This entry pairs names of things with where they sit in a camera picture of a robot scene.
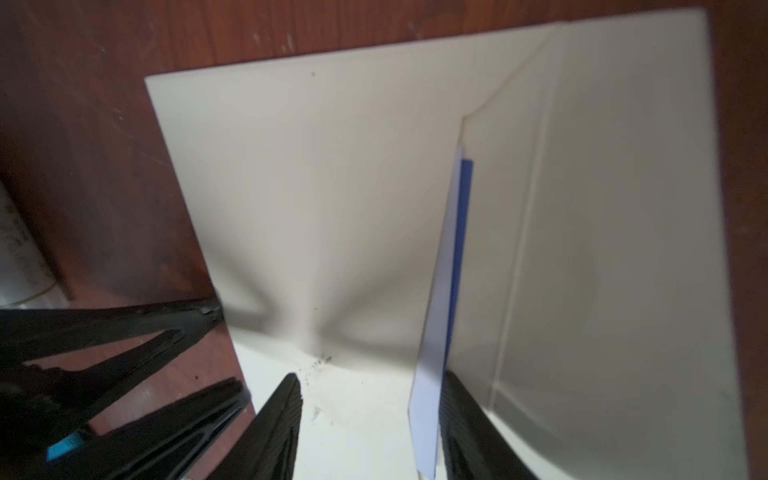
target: brown wooden surface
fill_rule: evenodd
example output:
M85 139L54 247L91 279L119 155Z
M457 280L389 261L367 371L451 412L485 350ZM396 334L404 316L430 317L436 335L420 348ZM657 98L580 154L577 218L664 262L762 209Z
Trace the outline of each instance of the brown wooden surface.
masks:
M0 180L76 305L210 295L146 75L685 5L710 14L745 431L752 478L768 478L768 6L762 0L3 2ZM129 345L57 361L83 367ZM239 374L227 331L219 328L94 424L109 430ZM191 478L205 478L249 418L225 434Z

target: dark blue strip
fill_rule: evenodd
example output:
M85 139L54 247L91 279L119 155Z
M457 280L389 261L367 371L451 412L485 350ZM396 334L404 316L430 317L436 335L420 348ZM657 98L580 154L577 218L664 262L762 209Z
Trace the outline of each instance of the dark blue strip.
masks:
M456 213L456 240L453 250L453 272L451 278L451 299L448 310L448 338L445 341L445 362L448 362L448 352L453 337L453 319L456 315L458 302L458 285L462 279L462 259L464 258L464 239L467 234L467 214L469 212L469 194L472 189L472 170L475 164L471 160L462 160L461 175L458 180L458 209Z

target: cardboard folder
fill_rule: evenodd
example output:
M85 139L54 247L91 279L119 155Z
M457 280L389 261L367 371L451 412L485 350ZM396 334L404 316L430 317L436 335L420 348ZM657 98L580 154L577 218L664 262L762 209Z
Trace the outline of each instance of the cardboard folder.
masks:
M512 448L541 478L746 478L703 12L147 87L254 406L299 374L294 478L417 478L407 409L459 145L449 368Z

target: black plastic part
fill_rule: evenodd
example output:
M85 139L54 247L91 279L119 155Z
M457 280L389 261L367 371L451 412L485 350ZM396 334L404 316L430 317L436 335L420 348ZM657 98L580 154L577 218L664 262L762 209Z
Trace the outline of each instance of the black plastic part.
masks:
M208 480L290 480L302 404L299 379L290 373Z
M106 310L0 310L0 450L30 455L62 440L222 321L215 299ZM162 330L77 372L22 364Z
M250 401L224 380L46 464L27 480L176 480Z
M440 431L449 480L537 480L453 372L442 383Z

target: white folder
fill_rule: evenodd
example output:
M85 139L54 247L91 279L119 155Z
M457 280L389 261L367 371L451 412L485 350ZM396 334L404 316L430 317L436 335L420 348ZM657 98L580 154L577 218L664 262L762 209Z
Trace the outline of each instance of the white folder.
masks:
M407 408L459 144L449 368L513 449L541 478L746 478L703 12L147 87L257 410L299 374L297 480L418 478Z

